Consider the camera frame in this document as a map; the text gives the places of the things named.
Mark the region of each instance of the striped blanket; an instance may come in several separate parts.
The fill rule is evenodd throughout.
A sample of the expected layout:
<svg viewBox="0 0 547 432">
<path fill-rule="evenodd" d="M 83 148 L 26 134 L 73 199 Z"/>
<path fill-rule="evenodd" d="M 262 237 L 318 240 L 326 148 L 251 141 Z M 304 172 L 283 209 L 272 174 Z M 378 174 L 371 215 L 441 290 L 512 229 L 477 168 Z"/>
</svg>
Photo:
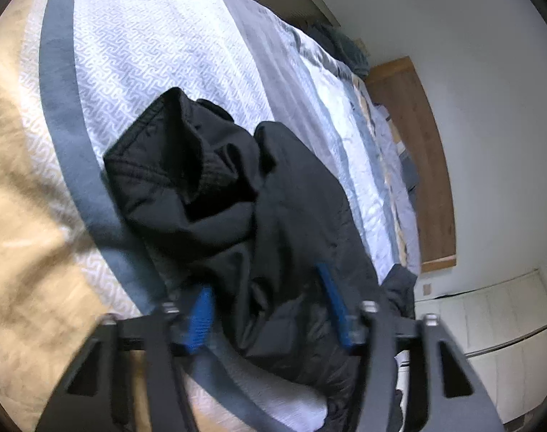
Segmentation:
<svg viewBox="0 0 547 432">
<path fill-rule="evenodd" d="M 103 155 L 179 86 L 253 132 L 287 125 L 338 177 L 379 280 L 419 271 L 397 151 L 363 82 L 251 0 L 12 0 L 0 18 L 0 402 L 33 430 L 97 317 L 148 313 L 170 262 L 120 217 Z M 148 429 L 139 353 L 136 413 Z M 242 359 L 219 326 L 184 365 L 200 430 L 319 428 L 325 399 Z"/>
</svg>

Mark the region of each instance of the black jacket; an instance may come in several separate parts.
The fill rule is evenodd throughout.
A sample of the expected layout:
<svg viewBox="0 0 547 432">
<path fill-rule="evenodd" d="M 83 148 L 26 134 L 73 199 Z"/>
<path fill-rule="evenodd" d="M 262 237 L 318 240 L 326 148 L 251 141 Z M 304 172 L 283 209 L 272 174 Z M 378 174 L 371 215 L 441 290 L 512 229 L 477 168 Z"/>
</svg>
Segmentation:
<svg viewBox="0 0 547 432">
<path fill-rule="evenodd" d="M 338 180 L 281 123 L 260 123 L 252 136 L 178 88 L 104 160 L 123 215 L 177 262 L 176 278 L 212 284 L 232 345 L 319 389 L 328 398 L 324 428 L 340 430 L 358 359 L 329 322 L 316 265 L 330 268 L 351 313 L 375 300 L 411 314 L 415 277 L 392 273 L 390 289 L 379 287 Z"/>
</svg>

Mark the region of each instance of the metal screw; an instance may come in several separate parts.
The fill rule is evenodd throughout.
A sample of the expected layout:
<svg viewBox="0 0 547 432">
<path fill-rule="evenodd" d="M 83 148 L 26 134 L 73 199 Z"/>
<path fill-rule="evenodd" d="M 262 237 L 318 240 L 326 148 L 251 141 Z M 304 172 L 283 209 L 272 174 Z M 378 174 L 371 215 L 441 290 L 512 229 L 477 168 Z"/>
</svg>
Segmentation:
<svg viewBox="0 0 547 432">
<path fill-rule="evenodd" d="M 162 309 L 165 313 L 171 314 L 171 315 L 177 315 L 178 313 L 180 313 L 179 308 L 177 308 L 172 301 L 164 302 L 162 304 Z"/>
<path fill-rule="evenodd" d="M 437 313 L 426 313 L 423 317 L 423 321 L 427 327 L 436 327 L 439 325 L 440 318 Z"/>
<path fill-rule="evenodd" d="M 101 325 L 115 325 L 117 323 L 116 316 L 113 313 L 106 313 L 100 319 Z"/>
<path fill-rule="evenodd" d="M 363 301 L 362 310 L 366 313 L 378 313 L 379 305 L 377 302 L 374 301 Z"/>
</svg>

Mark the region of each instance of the bed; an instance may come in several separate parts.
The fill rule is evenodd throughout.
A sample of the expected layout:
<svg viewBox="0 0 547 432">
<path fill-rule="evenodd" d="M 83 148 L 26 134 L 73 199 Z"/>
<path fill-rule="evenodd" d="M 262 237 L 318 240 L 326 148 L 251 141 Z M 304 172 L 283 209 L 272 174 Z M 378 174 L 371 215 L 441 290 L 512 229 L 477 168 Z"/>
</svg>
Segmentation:
<svg viewBox="0 0 547 432">
<path fill-rule="evenodd" d="M 179 86 L 253 132 L 288 126 L 338 177 L 379 280 L 420 271 L 415 215 L 364 83 L 252 0 L 12 0 L 0 17 L 0 404 L 35 424 L 96 320 L 148 313 L 168 262 L 128 228 L 103 155 Z M 136 412 L 148 429 L 140 355 Z M 245 361 L 215 330 L 185 366 L 202 431 L 317 430 L 316 391 Z"/>
</svg>

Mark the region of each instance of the black garment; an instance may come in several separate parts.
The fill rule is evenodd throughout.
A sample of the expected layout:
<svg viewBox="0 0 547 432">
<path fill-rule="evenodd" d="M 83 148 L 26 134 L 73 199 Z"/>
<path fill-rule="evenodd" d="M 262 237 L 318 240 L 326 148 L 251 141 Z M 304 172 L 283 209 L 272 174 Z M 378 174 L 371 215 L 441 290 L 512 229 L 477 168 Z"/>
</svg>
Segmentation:
<svg viewBox="0 0 547 432">
<path fill-rule="evenodd" d="M 318 388 L 325 430 L 341 430 L 358 359 L 339 346 L 315 265 L 332 268 L 350 311 L 361 300 L 388 303 L 338 180 L 281 123 L 260 123 L 252 137 L 178 88 L 104 160 L 123 215 L 178 263 L 176 277 L 213 285 L 232 345 Z"/>
</svg>

